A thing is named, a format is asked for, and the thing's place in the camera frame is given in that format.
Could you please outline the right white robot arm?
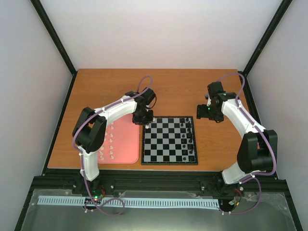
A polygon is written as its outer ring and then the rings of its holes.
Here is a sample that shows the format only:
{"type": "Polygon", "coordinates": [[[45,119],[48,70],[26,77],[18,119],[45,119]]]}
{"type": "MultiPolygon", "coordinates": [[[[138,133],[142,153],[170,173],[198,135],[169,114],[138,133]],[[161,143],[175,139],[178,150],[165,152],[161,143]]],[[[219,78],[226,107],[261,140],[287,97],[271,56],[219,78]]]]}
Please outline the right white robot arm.
{"type": "Polygon", "coordinates": [[[220,81],[209,84],[207,90],[207,104],[197,106],[197,118],[220,123],[227,117],[242,138],[236,162],[221,173],[224,184],[243,183],[256,175],[273,175],[277,167],[277,133],[260,125],[239,96],[226,92],[220,81]]]}

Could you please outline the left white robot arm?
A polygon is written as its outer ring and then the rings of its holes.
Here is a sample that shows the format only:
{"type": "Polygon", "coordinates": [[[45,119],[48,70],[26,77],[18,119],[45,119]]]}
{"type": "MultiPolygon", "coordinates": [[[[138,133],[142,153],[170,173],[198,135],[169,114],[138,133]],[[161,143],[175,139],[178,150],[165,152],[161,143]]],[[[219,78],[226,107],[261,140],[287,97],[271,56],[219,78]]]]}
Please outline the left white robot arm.
{"type": "Polygon", "coordinates": [[[96,193],[100,181],[96,179],[98,170],[98,150],[102,146],[108,125],[132,114],[132,123],[146,126],[153,122],[154,112],[149,105],[156,99],[155,92],[145,88],[142,92],[127,92],[119,100],[97,109],[84,108],[73,129],[73,147],[79,151],[80,174],[84,177],[83,188],[88,193],[96,193]]]}

